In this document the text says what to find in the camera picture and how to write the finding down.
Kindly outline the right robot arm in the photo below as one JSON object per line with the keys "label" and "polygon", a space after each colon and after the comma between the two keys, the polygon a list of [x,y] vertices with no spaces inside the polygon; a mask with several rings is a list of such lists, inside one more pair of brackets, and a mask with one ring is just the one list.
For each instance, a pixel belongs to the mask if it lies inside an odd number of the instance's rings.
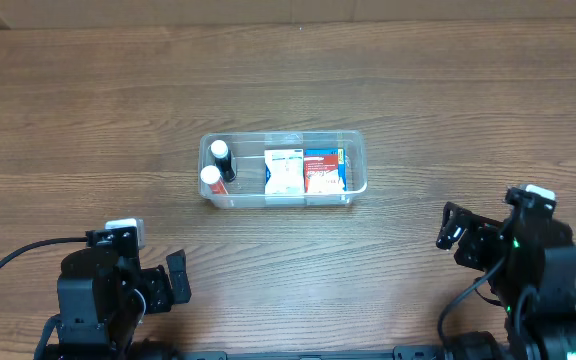
{"label": "right robot arm", "polygon": [[503,222],[445,205],[437,246],[455,247],[455,261],[481,271],[440,313],[441,320],[481,285],[506,313],[509,348],[488,334],[438,333],[454,359],[576,359],[576,245],[553,216],[553,200],[514,200]]}

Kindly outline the white Hansaplast plaster box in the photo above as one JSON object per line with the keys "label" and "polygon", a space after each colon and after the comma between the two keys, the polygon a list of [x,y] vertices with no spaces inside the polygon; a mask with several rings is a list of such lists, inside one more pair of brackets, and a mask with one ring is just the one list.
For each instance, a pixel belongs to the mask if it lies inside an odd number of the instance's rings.
{"label": "white Hansaplast plaster box", "polygon": [[305,192],[304,151],[302,149],[265,150],[264,162],[267,195],[297,195]]}

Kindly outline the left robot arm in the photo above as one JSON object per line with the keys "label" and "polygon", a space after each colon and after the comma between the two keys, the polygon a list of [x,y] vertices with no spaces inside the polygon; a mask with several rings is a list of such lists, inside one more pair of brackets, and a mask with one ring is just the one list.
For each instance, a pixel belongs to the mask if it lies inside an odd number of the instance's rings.
{"label": "left robot arm", "polygon": [[179,359],[174,346],[133,340],[147,315],[191,298],[184,251],[167,264],[141,267],[136,226],[86,233],[86,248],[68,255],[57,281],[59,313],[45,323],[36,359]]}

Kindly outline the black bottle white cap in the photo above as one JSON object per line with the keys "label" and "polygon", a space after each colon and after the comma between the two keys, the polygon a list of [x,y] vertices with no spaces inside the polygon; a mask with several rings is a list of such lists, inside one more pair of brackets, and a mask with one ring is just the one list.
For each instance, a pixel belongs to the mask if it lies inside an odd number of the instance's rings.
{"label": "black bottle white cap", "polygon": [[215,159],[215,166],[220,170],[225,182],[233,182],[237,176],[236,158],[228,144],[223,140],[215,140],[210,146]]}

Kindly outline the orange bottle white cap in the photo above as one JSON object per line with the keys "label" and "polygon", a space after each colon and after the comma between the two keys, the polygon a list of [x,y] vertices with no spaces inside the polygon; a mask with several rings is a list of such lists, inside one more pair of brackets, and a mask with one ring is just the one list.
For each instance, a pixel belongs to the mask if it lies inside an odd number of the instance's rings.
{"label": "orange bottle white cap", "polygon": [[225,181],[219,168],[215,165],[208,165],[201,169],[200,180],[203,184],[207,185],[211,192],[216,195],[227,195],[228,191],[225,186]]}

